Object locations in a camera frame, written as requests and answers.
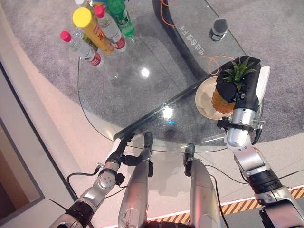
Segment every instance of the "yellow bottle cap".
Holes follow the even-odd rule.
[[[92,13],[86,7],[79,7],[73,13],[73,23],[79,28],[85,28],[92,21]]]

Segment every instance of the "yellow bottle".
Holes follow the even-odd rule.
[[[79,7],[73,14],[73,23],[81,28],[93,43],[99,47],[105,55],[110,55],[114,47],[103,34],[91,11],[86,7]]]

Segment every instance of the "pineapple leaves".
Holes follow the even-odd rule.
[[[243,86],[243,83],[235,83],[237,86],[237,92],[240,91],[241,87]]]
[[[256,72],[256,71],[257,71],[257,70],[255,70],[255,69],[249,69],[249,70],[245,71],[245,73],[243,74],[243,76],[245,76],[245,75],[248,74],[248,73]]]
[[[240,75],[242,75],[244,71],[247,69],[248,61],[249,61],[249,57],[241,65],[238,66]]]
[[[223,79],[226,79],[226,80],[228,80],[228,81],[232,81],[232,76],[228,76],[228,77],[225,77],[225,78],[223,78]]]
[[[231,63],[233,65],[234,71],[236,71],[238,69],[238,65],[233,61],[231,61]]]
[[[224,70],[224,71],[226,71],[228,74],[230,74],[232,78],[234,77],[234,70],[227,69],[227,70]]]
[[[243,63],[241,62],[241,59],[239,59],[238,64],[232,61],[231,64],[233,66],[233,69],[224,70],[227,73],[227,77],[225,77],[224,79],[230,82],[234,82],[237,85],[238,91],[242,87],[241,81],[242,79],[244,79],[244,76],[251,72],[256,72],[256,70],[250,69],[254,62],[248,63],[249,59],[250,57],[248,57]]]

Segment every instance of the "black container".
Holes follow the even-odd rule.
[[[213,41],[219,41],[223,39],[227,30],[228,30],[227,21],[222,18],[216,19],[210,30],[209,36]]]

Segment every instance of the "round glass table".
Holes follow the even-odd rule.
[[[238,42],[230,31],[210,38],[219,16],[203,0],[126,6],[135,27],[127,49],[103,57],[100,68],[79,60],[79,99],[91,125],[111,140],[135,131],[130,145],[139,148],[150,131],[159,151],[182,152],[188,143],[198,152],[224,149],[223,130],[199,113],[195,92],[219,66],[245,55]]]

